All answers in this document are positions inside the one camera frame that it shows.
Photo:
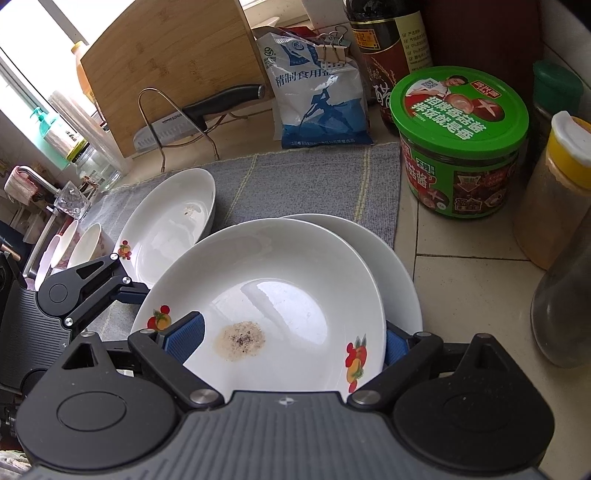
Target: kitchen knife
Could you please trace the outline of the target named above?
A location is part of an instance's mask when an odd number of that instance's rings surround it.
[[[265,86],[259,84],[239,85],[230,87],[206,99],[187,105],[181,110],[202,130],[207,130],[204,117],[226,112],[242,103],[252,100],[260,100],[265,96]],[[168,145],[174,141],[198,133],[191,122],[178,112],[156,120],[152,123],[154,131],[162,145]],[[145,126],[134,135],[134,147],[137,153],[144,153],[157,147],[156,141],[150,129]]]

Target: white bowl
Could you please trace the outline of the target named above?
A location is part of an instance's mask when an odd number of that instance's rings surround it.
[[[74,251],[74,247],[80,240],[80,234],[77,232],[78,220],[73,220],[66,231],[61,235],[60,242],[57,244],[56,251],[51,256],[50,265],[52,268],[67,268],[68,261]]]
[[[382,371],[385,319],[371,272],[312,223],[252,220],[200,241],[152,288],[132,331],[191,311],[203,314],[205,338],[185,366],[226,401],[234,390],[336,390],[345,399]]]
[[[173,262],[212,230],[216,186],[202,168],[164,180],[138,205],[115,244],[127,274],[152,288]]]
[[[80,237],[72,251],[68,268],[77,267],[90,260],[104,257],[113,251],[113,240],[104,233],[99,223],[93,223]]]
[[[49,245],[47,245],[46,250],[43,252],[43,255],[41,256],[39,268],[37,269],[37,276],[35,277],[36,291],[39,291],[39,288],[41,288],[41,284],[47,276],[47,272],[49,272],[49,269],[51,267],[51,258],[53,257],[53,253],[56,251],[56,248],[60,243],[60,240],[61,237],[59,235],[54,235],[54,237],[50,240]]]
[[[299,213],[284,218],[304,220],[336,233],[365,261],[378,284],[386,320],[411,335],[423,330],[423,317],[410,275],[394,250],[358,223],[333,215]]]

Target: green container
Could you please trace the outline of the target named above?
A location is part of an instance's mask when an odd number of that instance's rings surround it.
[[[570,70],[546,60],[534,63],[534,103],[550,115],[579,113],[583,82]]]
[[[504,203],[528,129],[525,104],[501,80],[464,67],[431,67],[390,96],[413,193],[443,215],[478,218]]]

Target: fruit pattern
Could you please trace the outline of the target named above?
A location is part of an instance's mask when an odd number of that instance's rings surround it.
[[[363,376],[363,366],[368,357],[366,344],[367,340],[364,335],[363,340],[359,340],[357,337],[355,344],[349,343],[347,345],[348,356],[345,359],[345,367],[347,367],[349,393],[353,393],[357,389],[357,380]]]
[[[121,242],[119,249],[117,250],[117,254],[119,255],[119,258],[121,258],[121,259],[125,259],[125,260],[131,259],[131,247],[129,246],[129,243],[127,240],[123,240]]]
[[[161,332],[172,323],[170,319],[170,307],[162,305],[160,310],[154,310],[154,316],[148,320],[148,328]]]

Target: wooden cutting board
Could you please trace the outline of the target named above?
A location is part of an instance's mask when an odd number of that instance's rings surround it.
[[[143,127],[138,94],[156,87],[181,108],[244,83],[268,86],[237,0],[135,0],[82,57],[82,66],[124,157]],[[142,105],[151,121],[174,111],[157,93]]]

